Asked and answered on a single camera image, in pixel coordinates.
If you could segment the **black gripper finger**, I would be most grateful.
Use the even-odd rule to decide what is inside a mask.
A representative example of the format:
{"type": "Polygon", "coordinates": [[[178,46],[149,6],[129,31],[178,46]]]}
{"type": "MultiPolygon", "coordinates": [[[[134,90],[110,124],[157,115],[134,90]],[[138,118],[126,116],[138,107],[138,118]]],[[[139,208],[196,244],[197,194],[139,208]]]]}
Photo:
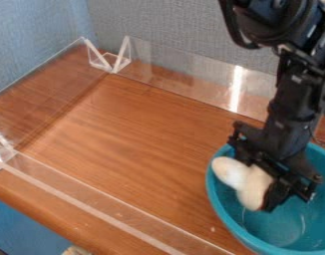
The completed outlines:
{"type": "Polygon", "coordinates": [[[285,179],[276,179],[265,191],[261,210],[272,212],[292,195],[293,191],[289,182],[285,179]]]}

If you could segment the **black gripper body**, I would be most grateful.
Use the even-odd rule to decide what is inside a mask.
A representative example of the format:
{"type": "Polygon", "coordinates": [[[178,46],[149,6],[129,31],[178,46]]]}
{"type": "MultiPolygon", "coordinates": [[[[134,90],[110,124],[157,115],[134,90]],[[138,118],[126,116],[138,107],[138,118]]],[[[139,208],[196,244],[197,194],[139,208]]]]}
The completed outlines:
{"type": "Polygon", "coordinates": [[[265,126],[234,123],[229,144],[240,162],[260,166],[273,181],[285,179],[293,195],[308,201],[324,181],[305,149],[325,113],[325,62],[282,53],[276,88],[265,126]]]}

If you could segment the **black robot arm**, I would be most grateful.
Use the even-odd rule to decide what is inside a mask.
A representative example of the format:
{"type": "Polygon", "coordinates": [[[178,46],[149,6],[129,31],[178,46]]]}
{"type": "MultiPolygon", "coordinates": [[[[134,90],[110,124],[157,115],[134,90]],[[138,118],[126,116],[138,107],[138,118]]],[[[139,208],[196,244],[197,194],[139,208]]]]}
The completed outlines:
{"type": "Polygon", "coordinates": [[[308,201],[324,177],[305,149],[325,113],[325,7],[320,0],[218,0],[234,43],[280,57],[276,96],[262,128],[237,122],[228,143],[234,158],[272,178],[258,209],[291,196],[308,201]]]}

